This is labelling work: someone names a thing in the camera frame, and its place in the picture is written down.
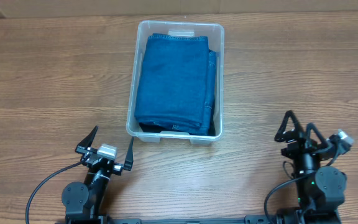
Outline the blue denim jeans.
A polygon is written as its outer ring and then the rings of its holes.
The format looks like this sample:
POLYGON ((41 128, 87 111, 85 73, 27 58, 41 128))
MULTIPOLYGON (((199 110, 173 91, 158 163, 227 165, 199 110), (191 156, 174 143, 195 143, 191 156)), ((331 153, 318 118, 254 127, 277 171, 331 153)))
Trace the blue denim jeans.
POLYGON ((207 135, 216 61, 206 36, 149 36, 137 89, 136 121, 207 135))

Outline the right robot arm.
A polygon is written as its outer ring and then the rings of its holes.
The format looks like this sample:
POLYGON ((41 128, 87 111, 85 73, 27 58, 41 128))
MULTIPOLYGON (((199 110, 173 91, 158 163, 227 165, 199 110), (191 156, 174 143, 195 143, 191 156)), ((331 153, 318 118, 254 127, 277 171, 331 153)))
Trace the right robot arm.
POLYGON ((274 137, 285 142, 282 156, 292 160, 289 180, 273 188, 265 198, 264 212, 270 223, 341 223, 337 208, 345 202, 347 176, 333 166, 350 151, 354 140, 343 130, 325 138, 313 123, 301 127, 293 111, 285 113, 274 137), (269 198, 278 190, 295 184, 298 206, 281 208, 271 217, 269 198))

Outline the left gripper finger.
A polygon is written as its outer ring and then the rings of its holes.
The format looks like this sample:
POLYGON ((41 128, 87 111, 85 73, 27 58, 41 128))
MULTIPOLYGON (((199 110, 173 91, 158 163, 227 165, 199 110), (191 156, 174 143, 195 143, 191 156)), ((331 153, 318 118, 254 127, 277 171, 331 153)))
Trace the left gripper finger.
POLYGON ((127 150, 127 154, 126 154, 126 158, 124 161, 124 167, 123 169, 126 171, 131 171, 132 170, 132 166, 133 166, 133 162, 134 162, 134 158, 133 158, 133 143, 134 143, 134 137, 131 138, 131 141, 129 143, 129 147, 127 150))
POLYGON ((93 130, 89 133, 89 135, 87 135, 82 141, 80 141, 77 144, 76 148, 77 149, 87 149, 87 148, 91 147, 97 131, 98 131, 98 126, 95 126, 93 128, 93 130))

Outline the clear plastic storage bin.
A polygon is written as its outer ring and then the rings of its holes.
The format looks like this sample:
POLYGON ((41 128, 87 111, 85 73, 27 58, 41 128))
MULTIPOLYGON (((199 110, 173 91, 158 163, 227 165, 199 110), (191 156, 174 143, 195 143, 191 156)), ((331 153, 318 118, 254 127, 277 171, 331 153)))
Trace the clear plastic storage bin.
POLYGON ((193 145, 208 145, 221 138, 224 123, 224 28, 217 23, 151 21, 140 22, 137 28, 134 65, 132 72, 131 91, 127 111, 126 131, 131 136, 139 138, 143 142, 160 142, 161 139, 186 139, 193 145), (184 132, 162 131, 161 133, 145 133, 135 120, 135 101, 141 66, 146 50, 147 39, 150 35, 166 34, 175 37, 199 37, 206 36, 209 40, 209 49, 216 52, 217 69, 214 89, 214 136, 190 135, 184 132))

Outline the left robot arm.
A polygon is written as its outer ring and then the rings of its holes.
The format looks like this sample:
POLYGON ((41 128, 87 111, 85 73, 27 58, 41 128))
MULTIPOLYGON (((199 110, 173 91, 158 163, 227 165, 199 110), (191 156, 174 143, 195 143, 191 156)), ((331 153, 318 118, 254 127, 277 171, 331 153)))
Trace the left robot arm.
POLYGON ((101 212, 104 194, 112 175, 121 175, 133 166, 133 143, 131 139, 124 163, 116 162, 117 147, 102 144, 91 147, 98 131, 93 130, 75 147, 81 154, 80 164, 88 168, 83 182, 72 182, 62 192, 65 206, 65 223, 110 223, 109 215, 101 212))

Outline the black garment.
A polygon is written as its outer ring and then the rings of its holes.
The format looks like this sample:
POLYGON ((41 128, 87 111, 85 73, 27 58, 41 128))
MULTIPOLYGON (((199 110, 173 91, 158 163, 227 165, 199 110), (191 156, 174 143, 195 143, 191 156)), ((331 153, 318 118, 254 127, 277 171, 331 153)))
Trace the black garment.
POLYGON ((216 135, 213 116, 214 116, 214 109, 211 110, 211 116, 210 116, 210 121, 209 121, 209 129, 208 129, 208 136, 215 136, 216 135))
POLYGON ((172 128, 166 128, 156 124, 140 123, 139 126, 144 133, 161 133, 162 131, 172 131, 172 128))

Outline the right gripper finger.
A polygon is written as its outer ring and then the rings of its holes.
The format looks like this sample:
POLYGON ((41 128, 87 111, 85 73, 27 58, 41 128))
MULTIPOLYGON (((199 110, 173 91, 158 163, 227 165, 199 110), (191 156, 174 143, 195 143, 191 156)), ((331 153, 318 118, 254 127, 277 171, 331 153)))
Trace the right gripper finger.
POLYGON ((306 131, 305 131, 305 147, 306 148, 327 148, 329 147, 329 144, 327 140, 323 137, 323 135, 319 132, 317 127, 313 123, 308 123, 306 125, 306 131), (317 138, 320 141, 320 144, 314 144, 313 140, 311 139, 311 132, 314 132, 317 138))
POLYGON ((274 140, 276 142, 293 142, 302 140, 304 136, 305 132, 294 112, 292 110, 288 110, 283 117, 282 123, 274 137, 274 140), (289 120, 293 123, 293 129, 291 130, 287 130, 289 120))

